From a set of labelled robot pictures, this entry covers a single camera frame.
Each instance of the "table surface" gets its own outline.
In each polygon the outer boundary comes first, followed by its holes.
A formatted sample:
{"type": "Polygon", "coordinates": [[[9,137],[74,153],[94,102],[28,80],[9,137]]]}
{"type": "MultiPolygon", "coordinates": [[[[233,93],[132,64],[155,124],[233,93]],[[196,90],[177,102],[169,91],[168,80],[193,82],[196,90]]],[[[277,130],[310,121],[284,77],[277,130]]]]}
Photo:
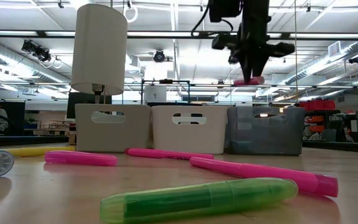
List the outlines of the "table surface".
{"type": "MultiPolygon", "coordinates": [[[[12,170],[0,177],[0,224],[99,223],[99,203],[108,195],[234,179],[192,167],[187,161],[116,156],[116,167],[16,158],[12,170]]],[[[334,175],[339,196],[301,194],[263,210],[170,223],[358,223],[358,152],[306,148],[299,157],[221,155],[216,159],[334,175]]]]}

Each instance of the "marker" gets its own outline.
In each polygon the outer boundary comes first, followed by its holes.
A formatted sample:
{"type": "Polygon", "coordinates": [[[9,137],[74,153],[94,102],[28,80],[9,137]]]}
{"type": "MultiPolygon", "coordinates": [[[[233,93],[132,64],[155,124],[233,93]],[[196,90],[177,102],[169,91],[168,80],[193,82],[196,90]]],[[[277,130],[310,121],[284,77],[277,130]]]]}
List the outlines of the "marker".
{"type": "Polygon", "coordinates": [[[117,158],[111,155],[88,152],[50,151],[45,153],[45,162],[56,164],[115,166],[117,164],[117,158]]]}
{"type": "Polygon", "coordinates": [[[112,195],[100,203],[106,223],[160,222],[243,212],[293,198],[292,180],[240,179],[112,195]]]}
{"type": "Polygon", "coordinates": [[[13,156],[43,156],[49,151],[74,151],[74,147],[23,147],[19,149],[4,149],[4,151],[10,152],[13,156]]]}
{"type": "Polygon", "coordinates": [[[321,174],[197,157],[192,157],[190,159],[190,164],[196,167],[218,171],[224,174],[236,175],[243,178],[276,177],[290,179],[298,184],[300,191],[331,197],[338,196],[337,179],[334,177],[326,177],[321,174]]]}
{"type": "Polygon", "coordinates": [[[200,157],[206,159],[214,159],[213,155],[189,153],[189,152],[173,152],[158,149],[141,149],[141,148],[128,148],[125,149],[125,154],[130,156],[157,158],[157,159],[181,159],[189,160],[192,157],[200,157]]]}
{"type": "Polygon", "coordinates": [[[265,83],[265,79],[263,77],[252,77],[250,80],[245,83],[244,80],[234,80],[234,86],[247,86],[247,85],[261,85],[265,83]]]}

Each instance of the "lamp shade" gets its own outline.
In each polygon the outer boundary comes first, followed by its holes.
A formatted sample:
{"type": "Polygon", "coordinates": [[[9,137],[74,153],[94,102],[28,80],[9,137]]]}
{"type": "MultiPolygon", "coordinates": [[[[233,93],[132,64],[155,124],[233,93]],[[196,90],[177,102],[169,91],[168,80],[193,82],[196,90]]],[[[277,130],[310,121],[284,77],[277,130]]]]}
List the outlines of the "lamp shade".
{"type": "Polygon", "coordinates": [[[127,20],[117,10],[86,4],[77,11],[71,87],[94,94],[92,84],[104,85],[102,94],[124,91],[127,20]]]}

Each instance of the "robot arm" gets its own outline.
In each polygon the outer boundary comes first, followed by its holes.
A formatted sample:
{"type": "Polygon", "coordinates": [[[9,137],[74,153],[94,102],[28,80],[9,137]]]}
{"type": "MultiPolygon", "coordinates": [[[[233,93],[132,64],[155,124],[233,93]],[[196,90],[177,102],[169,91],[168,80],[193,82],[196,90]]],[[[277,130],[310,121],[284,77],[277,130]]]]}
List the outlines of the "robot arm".
{"type": "Polygon", "coordinates": [[[231,50],[241,65],[244,82],[251,76],[259,77],[269,57],[282,57],[295,51],[293,44],[268,44],[267,24],[270,22],[269,0],[209,0],[209,19],[221,22],[223,17],[237,17],[242,11],[242,22],[237,35],[218,34],[212,48],[231,50]]]}

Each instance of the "green highlighter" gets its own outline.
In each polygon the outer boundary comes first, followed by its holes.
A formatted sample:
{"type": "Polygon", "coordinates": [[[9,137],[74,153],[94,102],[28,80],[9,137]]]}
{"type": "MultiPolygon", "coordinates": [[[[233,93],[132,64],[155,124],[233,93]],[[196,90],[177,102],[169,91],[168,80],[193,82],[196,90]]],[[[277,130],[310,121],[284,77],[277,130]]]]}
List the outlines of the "green highlighter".
{"type": "Polygon", "coordinates": [[[145,223],[242,212],[295,197],[292,180],[254,178],[118,194],[101,201],[105,223],[145,223]]]}

